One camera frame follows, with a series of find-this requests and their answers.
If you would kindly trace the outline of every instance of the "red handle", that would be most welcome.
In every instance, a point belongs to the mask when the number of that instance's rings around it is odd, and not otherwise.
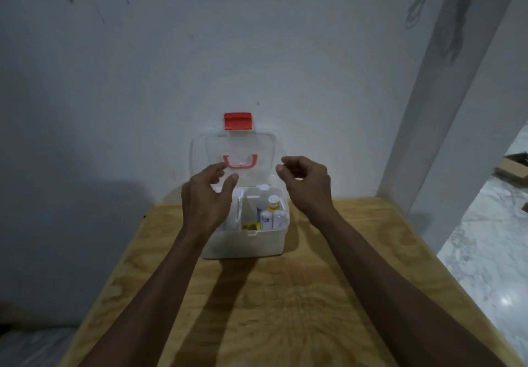
[[[229,156],[227,154],[224,154],[224,161],[228,165],[228,167],[232,170],[248,170],[248,169],[252,169],[253,167],[255,167],[255,164],[257,163],[258,155],[253,154],[251,155],[251,157],[252,157],[251,163],[246,164],[246,165],[231,165],[229,163]]]

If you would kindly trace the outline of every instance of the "transparent plastic container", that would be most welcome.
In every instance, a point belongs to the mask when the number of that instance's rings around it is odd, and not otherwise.
[[[233,173],[239,180],[233,191],[233,202],[226,221],[213,233],[202,251],[204,259],[264,257],[280,255],[290,223],[287,191],[277,176],[275,166],[284,156],[277,136],[264,131],[220,131],[204,134],[191,144],[191,172],[196,174],[209,164],[226,162],[228,168],[220,183]],[[263,191],[260,185],[267,184]],[[267,207],[268,198],[280,199],[280,210],[286,213],[281,229],[256,229],[258,210]]]

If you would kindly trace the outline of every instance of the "cardboard box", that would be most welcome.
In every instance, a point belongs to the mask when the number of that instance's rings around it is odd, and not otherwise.
[[[517,153],[505,156],[495,173],[520,184],[528,184],[528,154]]]

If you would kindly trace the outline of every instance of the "plywood tabletop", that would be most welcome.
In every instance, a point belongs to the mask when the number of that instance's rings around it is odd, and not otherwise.
[[[334,204],[392,267],[508,366],[523,366],[389,203],[368,197]],[[60,367],[76,366],[147,281],[180,230],[181,212],[149,210]],[[159,367],[396,366],[322,235],[291,212],[281,256],[198,261]]]

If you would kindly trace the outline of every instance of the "hand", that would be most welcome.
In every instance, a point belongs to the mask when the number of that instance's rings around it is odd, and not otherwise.
[[[189,234],[198,235],[205,241],[224,222],[231,208],[238,174],[232,174],[225,180],[220,193],[211,188],[211,184],[220,182],[226,167],[226,163],[211,164],[192,176],[181,188],[183,226]]]
[[[326,167],[307,157],[283,157],[277,174],[286,184],[291,201],[314,225],[335,210]]]

